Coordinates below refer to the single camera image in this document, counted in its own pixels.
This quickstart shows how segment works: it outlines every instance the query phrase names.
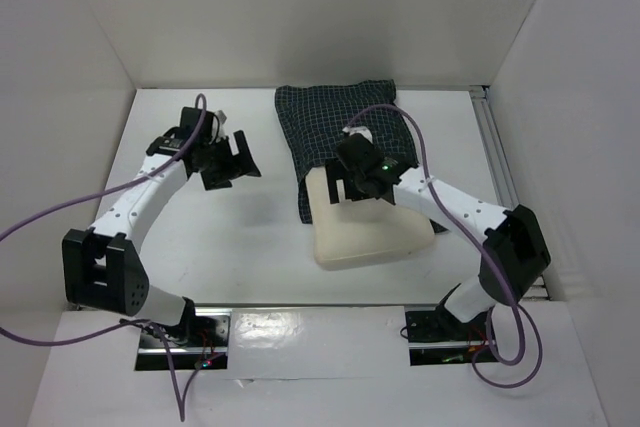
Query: white wall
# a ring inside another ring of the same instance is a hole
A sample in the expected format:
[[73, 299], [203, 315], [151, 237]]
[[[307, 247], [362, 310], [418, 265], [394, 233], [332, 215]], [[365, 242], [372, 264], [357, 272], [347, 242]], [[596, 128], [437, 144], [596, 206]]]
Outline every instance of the white wall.
[[489, 83], [533, 0], [90, 0], [144, 87]]
[[[85, 0], [0, 0], [0, 230], [103, 187], [133, 86]], [[51, 339], [64, 306], [60, 241], [96, 204], [0, 246], [0, 324]], [[2, 425], [25, 425], [47, 349], [0, 338]]]
[[491, 102], [609, 421], [640, 425], [640, 0], [538, 0]]

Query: dark plaid fabric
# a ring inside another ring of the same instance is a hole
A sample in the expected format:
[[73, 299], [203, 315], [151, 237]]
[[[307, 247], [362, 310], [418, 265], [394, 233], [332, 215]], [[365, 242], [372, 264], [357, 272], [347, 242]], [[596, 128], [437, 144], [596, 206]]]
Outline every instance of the dark plaid fabric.
[[[304, 182], [306, 175], [312, 168], [322, 167], [335, 158], [336, 146], [344, 138], [342, 129], [353, 116], [370, 105], [393, 104], [395, 99], [393, 80], [308, 88], [287, 85], [276, 90], [276, 112], [293, 156], [298, 179], [298, 210], [303, 223], [312, 223]], [[417, 163], [411, 133], [399, 113], [376, 109], [366, 114], [358, 125], [369, 128], [376, 146], [383, 152]]]

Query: cable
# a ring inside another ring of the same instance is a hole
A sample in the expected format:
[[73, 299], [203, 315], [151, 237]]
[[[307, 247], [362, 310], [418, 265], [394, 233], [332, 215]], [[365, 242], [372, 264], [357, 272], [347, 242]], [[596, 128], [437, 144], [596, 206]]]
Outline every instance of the cable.
[[[425, 145], [425, 142], [424, 142], [424, 137], [422, 136], [422, 131], [420, 130], [420, 127], [418, 126], [417, 122], [407, 112], [405, 112], [401, 108], [399, 108], [399, 107], [397, 107], [395, 105], [392, 105], [392, 104], [371, 105], [371, 106], [367, 107], [366, 109], [363, 109], [362, 111], [360, 111], [358, 114], [356, 114], [349, 121], [349, 123], [346, 125], [346, 127], [347, 128], [352, 127], [354, 125], [354, 123], [359, 118], [361, 118], [363, 115], [371, 112], [374, 109], [387, 109], [387, 110], [392, 110], [392, 111], [398, 112], [400, 115], [405, 117], [407, 119], [407, 121], [409, 121], [409, 123], [413, 126], [413, 128], [416, 131], [416, 135], [418, 136], [418, 143], [420, 144], [422, 169], [424, 170], [425, 178], [429, 179], [431, 177], [431, 175], [429, 173], [429, 164], [427, 162], [427, 148], [426, 148], [426, 145]], [[460, 231], [464, 234], [464, 236], [467, 237], [467, 239], [469, 239], [469, 241], [478, 250], [478, 252], [480, 252], [480, 255], [482, 256], [483, 260], [487, 263], [487, 265], [491, 269], [491, 272], [493, 273], [493, 275], [495, 276], [496, 280], [500, 284], [500, 288], [502, 289], [502, 291], [504, 292], [505, 296], [507, 297], [508, 305], [509, 305], [509, 307], [511, 307], [511, 311], [513, 312], [513, 317], [514, 317], [514, 319], [516, 321], [516, 329], [518, 331], [518, 353], [516, 354], [516, 356], [513, 359], [505, 359], [504, 357], [502, 357], [500, 355], [500, 353], [498, 352], [497, 347], [491, 341], [489, 342], [488, 348], [491, 350], [491, 353], [496, 358], [496, 360], [498, 360], [498, 362], [500, 362], [500, 363], [502, 363], [504, 365], [509, 365], [509, 366], [514, 366], [514, 365], [519, 364], [522, 361], [522, 359], [524, 358], [525, 349], [526, 349], [526, 340], [525, 340], [525, 335], [524, 335], [524, 325], [522, 323], [522, 317], [520, 316], [519, 309], [522, 310], [526, 314], [527, 319], [531, 322], [531, 325], [532, 325], [532, 327], [534, 329], [534, 333], [538, 332], [538, 329], [537, 329], [537, 326], [535, 325], [535, 322], [533, 321], [531, 316], [524, 310], [524, 308], [518, 305], [518, 302], [516, 301], [516, 298], [515, 298], [515, 294], [513, 293], [513, 289], [511, 288], [511, 285], [509, 285], [509, 282], [506, 279], [506, 275], [505, 275], [502, 267], [493, 259], [493, 257], [491, 257], [489, 252], [487, 252], [487, 250], [482, 246], [482, 244], [478, 241], [478, 239], [476, 239], [474, 237], [474, 235], [471, 233], [471, 231], [469, 229], [467, 229], [465, 227], [465, 225], [462, 222], [460, 222], [451, 212], [449, 212], [447, 207], [442, 203], [442, 200], [440, 199], [440, 196], [436, 192], [436, 189], [433, 186], [433, 182], [429, 182], [428, 186], [429, 186], [429, 192], [431, 193], [431, 196], [433, 197], [433, 200], [435, 201], [435, 203], [438, 206], [438, 208], [445, 215], [445, 217], [447, 217], [447, 219], [449, 219], [458, 229], [460, 229]], [[490, 335], [489, 327], [491, 325], [491, 313], [492, 312], [493, 312], [493, 309], [491, 309], [489, 311], [489, 314], [487, 316], [487, 337], [489, 337], [489, 335]], [[540, 346], [539, 354], [538, 354], [539, 362], [542, 363], [543, 351], [542, 351], [542, 343], [541, 342], [540, 342], [539, 346]], [[477, 358], [477, 356], [474, 356], [474, 359], [472, 361], [472, 363], [474, 365], [475, 365], [474, 360], [476, 358]], [[480, 375], [479, 373], [478, 373], [478, 376], [480, 377], [480, 379], [482, 379], [485, 382], [487, 382], [488, 379], [486, 379], [486, 377], [484, 377], [483, 375]], [[528, 376], [525, 379], [524, 383], [528, 382], [532, 378], [533, 378], [533, 376], [531, 376], [531, 375]], [[490, 381], [490, 382], [487, 382], [487, 383], [489, 385], [492, 385], [493, 387], [499, 387], [499, 388], [505, 388], [505, 389], [513, 388], [513, 386], [520, 387], [521, 385], [524, 385], [524, 384], [521, 384], [521, 383], [516, 383], [516, 384], [498, 384], [498, 383], [493, 382], [493, 381]]]
[[[67, 202], [63, 202], [61, 204], [54, 205], [53, 207], [49, 207], [48, 209], [45, 209], [45, 210], [43, 210], [41, 212], [38, 212], [37, 214], [34, 214], [31, 217], [28, 217], [25, 220], [23, 220], [21, 222], [18, 222], [17, 224], [9, 227], [7, 230], [5, 230], [4, 232], [2, 232], [0, 234], [0, 242], [5, 240], [7, 237], [9, 237], [14, 232], [17, 232], [18, 230], [22, 229], [23, 227], [25, 227], [25, 226], [35, 222], [36, 220], [39, 220], [39, 219], [41, 219], [41, 218], [43, 218], [43, 217], [45, 217], [45, 216], [47, 216], [49, 214], [53, 214], [54, 212], [57, 212], [57, 211], [62, 210], [62, 209], [65, 209], [67, 207], [71, 207], [71, 206], [74, 206], [74, 205], [81, 204], [83, 202], [88, 202], [90, 200], [99, 199], [101, 197], [105, 197], [107, 195], [114, 194], [116, 192], [120, 192], [122, 190], [130, 189], [132, 187], [135, 187], [137, 185], [140, 185], [140, 184], [146, 182], [151, 177], [155, 177], [156, 175], [159, 175], [160, 173], [162, 173], [171, 164], [173, 164], [174, 162], [180, 160], [185, 155], [185, 153], [188, 152], [189, 148], [195, 142], [196, 138], [198, 137], [198, 134], [202, 130], [202, 126], [204, 125], [205, 117], [207, 115], [207, 98], [204, 96], [204, 94], [198, 94], [196, 96], [196, 101], [195, 101], [195, 108], [196, 109], [198, 108], [198, 105], [200, 103], [202, 103], [202, 112], [200, 113], [200, 117], [198, 118], [198, 122], [196, 123], [196, 126], [193, 129], [193, 133], [191, 134], [191, 136], [187, 139], [187, 141], [180, 148], [180, 150], [178, 150], [178, 152], [176, 152], [169, 160], [167, 160], [164, 164], [162, 164], [156, 170], [152, 171], [149, 175], [141, 176], [141, 177], [139, 177], [137, 179], [134, 179], [134, 180], [132, 180], [130, 182], [127, 182], [127, 183], [122, 184], [122, 185], [118, 185], [116, 187], [111, 187], [110, 189], [106, 189], [106, 190], [104, 190], [102, 192], [98, 192], [98, 193], [91, 194], [91, 195], [85, 195], [83, 197], [78, 197], [77, 199], [69, 200]], [[171, 347], [169, 346], [169, 342], [167, 341], [167, 338], [164, 335], [164, 332], [162, 331], [162, 329], [157, 324], [155, 324], [153, 322], [150, 322], [148, 320], [122, 321], [118, 325], [114, 325], [112, 327], [108, 327], [106, 329], [99, 330], [99, 331], [94, 332], [92, 334], [87, 334], [87, 335], [83, 335], [81, 337], [76, 337], [76, 338], [67, 339], [67, 340], [59, 340], [59, 341], [43, 341], [43, 340], [27, 339], [25, 337], [21, 337], [21, 336], [16, 335], [16, 334], [14, 334], [12, 332], [9, 332], [8, 330], [5, 330], [2, 327], [0, 327], [0, 335], [3, 335], [4, 337], [6, 337], [6, 338], [8, 338], [10, 340], [13, 340], [14, 342], [18, 342], [18, 343], [21, 343], [21, 344], [30, 345], [30, 346], [34, 346], [34, 347], [59, 347], [59, 346], [64, 346], [64, 345], [77, 344], [79, 342], [84, 342], [85, 340], [94, 339], [96, 337], [99, 337], [99, 336], [104, 335], [104, 334], [108, 334], [109, 332], [113, 332], [114, 330], [118, 330], [118, 329], [121, 329], [121, 328], [126, 327], [126, 326], [144, 327], [145, 324], [150, 326], [156, 332], [156, 334], [160, 338], [162, 344], [164, 345], [164, 349], [165, 349], [165, 352], [167, 354], [167, 363], [169, 364], [169, 373], [171, 375], [171, 383], [173, 385], [173, 390], [174, 390], [174, 393], [175, 393], [175, 396], [176, 396], [176, 402], [178, 404], [178, 411], [180, 413], [180, 420], [182, 422], [184, 422], [184, 420], [185, 420], [185, 399], [186, 399], [186, 396], [187, 396], [187, 390], [189, 389], [189, 385], [191, 385], [191, 382], [193, 381], [193, 378], [199, 372], [199, 369], [196, 369], [193, 372], [193, 374], [191, 374], [191, 377], [189, 377], [189, 380], [187, 381], [187, 384], [185, 386], [183, 394], [180, 395], [180, 388], [178, 387], [178, 379], [176, 377], [176, 369], [175, 369], [175, 365], [173, 363], [173, 357], [171, 356]]]

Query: purple cable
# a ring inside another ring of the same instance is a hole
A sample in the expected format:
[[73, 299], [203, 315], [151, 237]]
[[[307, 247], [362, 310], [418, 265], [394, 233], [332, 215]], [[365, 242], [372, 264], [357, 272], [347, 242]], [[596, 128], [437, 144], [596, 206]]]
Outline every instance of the purple cable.
[[[195, 128], [193, 130], [193, 133], [191, 134], [191, 136], [187, 139], [187, 141], [184, 143], [182, 148], [178, 152], [176, 152], [175, 155], [173, 155], [173, 157], [171, 157], [169, 160], [167, 160], [164, 164], [162, 164], [156, 170], [151, 172], [148, 176], [139, 177], [139, 178], [137, 178], [135, 180], [132, 180], [131, 182], [127, 182], [126, 184], [118, 185], [116, 187], [111, 187], [110, 189], [104, 190], [102, 192], [98, 192], [96, 194], [85, 195], [84, 197], [78, 197], [77, 199], [69, 200], [67, 202], [63, 202], [61, 204], [54, 205], [53, 207], [49, 207], [48, 209], [43, 210], [42, 212], [38, 212], [37, 214], [32, 215], [31, 217], [23, 220], [22, 222], [18, 222], [17, 224], [9, 227], [7, 230], [5, 230], [4, 232], [2, 232], [0, 234], [0, 242], [2, 242], [4, 239], [9, 237], [14, 232], [22, 229], [23, 227], [25, 227], [25, 226], [35, 222], [36, 220], [39, 220], [39, 219], [41, 219], [41, 218], [43, 218], [43, 217], [45, 217], [45, 216], [47, 216], [49, 214], [53, 214], [54, 212], [57, 212], [57, 211], [62, 210], [62, 209], [65, 209], [67, 207], [72, 207], [74, 205], [81, 204], [83, 202], [88, 202], [90, 200], [99, 199], [99, 198], [104, 197], [104, 196], [109, 195], [109, 194], [114, 194], [114, 193], [120, 192], [122, 190], [130, 189], [132, 187], [135, 187], [137, 185], [140, 185], [140, 184], [148, 181], [150, 177], [155, 177], [156, 175], [158, 175], [161, 172], [163, 172], [164, 170], [166, 170], [171, 164], [173, 164], [174, 162], [180, 160], [182, 158], [182, 156], [189, 150], [191, 145], [195, 142], [196, 138], [198, 137], [198, 134], [200, 133], [200, 130], [202, 129], [202, 126], [204, 125], [204, 120], [205, 120], [205, 117], [207, 115], [207, 98], [204, 96], [204, 94], [198, 94], [196, 96], [196, 102], [195, 102], [196, 109], [198, 108], [198, 105], [200, 104], [200, 102], [202, 102], [202, 112], [200, 113], [200, 117], [198, 118], [198, 122], [197, 122], [197, 124], [196, 124], [196, 126], [195, 126]], [[169, 346], [169, 342], [167, 341], [167, 338], [164, 335], [164, 332], [162, 331], [162, 329], [157, 324], [154, 324], [153, 322], [150, 322], [148, 320], [124, 321], [124, 322], [122, 322], [122, 323], [120, 323], [118, 325], [114, 325], [112, 327], [107, 327], [106, 329], [102, 329], [102, 330], [99, 330], [97, 332], [93, 332], [91, 334], [83, 335], [82, 337], [76, 337], [76, 338], [73, 338], [73, 339], [66, 339], [66, 340], [59, 340], [59, 341], [43, 341], [43, 340], [27, 339], [25, 337], [20, 337], [19, 335], [16, 335], [16, 334], [14, 334], [12, 332], [9, 332], [8, 330], [3, 329], [2, 327], [0, 327], [0, 335], [3, 335], [4, 337], [6, 337], [6, 338], [8, 338], [10, 340], [13, 340], [14, 342], [18, 342], [18, 343], [25, 344], [25, 345], [30, 345], [30, 346], [33, 346], [33, 347], [59, 347], [59, 346], [64, 346], [64, 345], [77, 344], [79, 342], [84, 342], [85, 340], [95, 339], [96, 337], [99, 337], [99, 336], [104, 335], [104, 334], [108, 334], [109, 332], [113, 332], [114, 330], [118, 330], [118, 329], [121, 329], [121, 328], [127, 327], [127, 326], [141, 327], [145, 323], [147, 325], [149, 325], [156, 332], [156, 334], [158, 335], [158, 337], [162, 341], [162, 344], [164, 345], [164, 349], [165, 349], [166, 354], [167, 354], [167, 362], [169, 364], [169, 373], [171, 375], [171, 383], [173, 384], [173, 391], [174, 391], [175, 396], [176, 396], [176, 402], [178, 403], [178, 411], [180, 413], [180, 420], [182, 422], [184, 422], [184, 420], [185, 420], [185, 401], [186, 401], [186, 397], [187, 397], [187, 390], [189, 389], [189, 385], [193, 381], [193, 378], [200, 371], [200, 369], [196, 368], [196, 370], [191, 374], [191, 377], [189, 377], [189, 380], [187, 381], [187, 384], [185, 386], [184, 393], [181, 396], [180, 395], [180, 388], [178, 387], [178, 379], [176, 377], [176, 369], [175, 369], [175, 365], [173, 363], [173, 357], [171, 356], [171, 347]]]
[[[392, 111], [398, 112], [409, 121], [409, 123], [415, 129], [416, 135], [418, 136], [418, 142], [420, 144], [420, 153], [421, 153], [421, 159], [422, 159], [422, 168], [424, 170], [425, 178], [428, 179], [429, 177], [431, 177], [431, 175], [429, 173], [429, 164], [427, 162], [427, 147], [426, 147], [425, 142], [424, 142], [424, 137], [422, 136], [422, 131], [420, 130], [420, 127], [418, 126], [418, 123], [407, 112], [405, 112], [401, 108], [396, 107], [395, 105], [392, 105], [392, 104], [371, 105], [371, 106], [367, 107], [366, 109], [360, 111], [358, 114], [356, 114], [349, 121], [349, 123], [347, 124], [346, 127], [352, 127], [359, 118], [361, 118], [363, 115], [371, 112], [374, 109], [387, 109], [387, 110], [392, 110]], [[518, 310], [518, 309], [520, 309], [525, 313], [525, 315], [526, 315], [527, 319], [529, 320], [529, 322], [531, 322], [531, 326], [533, 327], [534, 334], [536, 335], [536, 338], [538, 340], [538, 346], [539, 346], [538, 363], [541, 364], [542, 363], [543, 352], [542, 352], [542, 342], [541, 342], [541, 339], [540, 339], [538, 328], [535, 325], [535, 323], [534, 323], [533, 319], [531, 318], [531, 316], [529, 315], [529, 313], [526, 312], [526, 310], [523, 307], [518, 305], [518, 302], [516, 301], [516, 298], [515, 298], [515, 294], [514, 294], [513, 290], [511, 289], [511, 286], [509, 285], [509, 282], [506, 279], [506, 275], [504, 274], [504, 271], [503, 271], [502, 267], [491, 257], [489, 252], [487, 252], [487, 250], [482, 246], [482, 244], [478, 241], [478, 239], [476, 239], [474, 237], [474, 235], [471, 233], [471, 231], [469, 231], [469, 229], [467, 229], [462, 222], [460, 222], [451, 212], [449, 212], [449, 210], [446, 208], [446, 206], [442, 203], [442, 200], [440, 199], [440, 196], [436, 192], [436, 189], [433, 186], [433, 183], [429, 183], [429, 192], [431, 192], [433, 200], [435, 201], [435, 203], [438, 206], [438, 208], [445, 215], [445, 217], [447, 217], [447, 219], [449, 219], [458, 229], [460, 229], [460, 231], [465, 235], [465, 237], [467, 237], [467, 239], [469, 239], [469, 241], [478, 250], [478, 252], [480, 252], [480, 255], [485, 260], [485, 262], [487, 263], [487, 265], [491, 269], [491, 272], [493, 273], [493, 275], [496, 277], [496, 280], [500, 284], [500, 288], [502, 289], [502, 291], [504, 292], [505, 296], [507, 297], [507, 302], [509, 303], [509, 307], [511, 307], [511, 310], [513, 312], [513, 317], [514, 317], [514, 319], [516, 321], [516, 329], [518, 331], [518, 353], [516, 354], [515, 358], [513, 358], [513, 359], [505, 359], [504, 357], [502, 357], [500, 355], [500, 353], [498, 352], [498, 349], [494, 345], [494, 343], [490, 341], [488, 348], [491, 350], [491, 353], [493, 354], [493, 356], [500, 363], [502, 363], [504, 365], [509, 365], [509, 366], [513, 366], [513, 365], [519, 364], [522, 361], [522, 359], [524, 358], [525, 349], [526, 349], [526, 341], [525, 341], [525, 335], [524, 335], [524, 325], [522, 324], [522, 317], [520, 316], [520, 312]], [[492, 314], [492, 312], [493, 312], [493, 309], [491, 309], [489, 311], [489, 314], [487, 316], [487, 337], [489, 339], [492, 338], [492, 334], [493, 334], [493, 332], [491, 331], [492, 330], [491, 329], [491, 314]], [[538, 373], [538, 370], [540, 369], [540, 367], [538, 365], [534, 369], [532, 375], [529, 375], [522, 382], [518, 382], [516, 384], [509, 384], [509, 385], [498, 384], [496, 382], [489, 381], [486, 377], [484, 377], [483, 375], [480, 374], [480, 372], [477, 369], [477, 366], [475, 365], [476, 364], [476, 359], [477, 359], [477, 354], [473, 356], [472, 364], [473, 364], [474, 370], [478, 374], [478, 376], [483, 381], [487, 382], [489, 385], [492, 385], [494, 387], [499, 387], [499, 388], [505, 388], [505, 389], [514, 388], [514, 387], [520, 387], [521, 385], [526, 384], [533, 377], [535, 377], [535, 375]]]

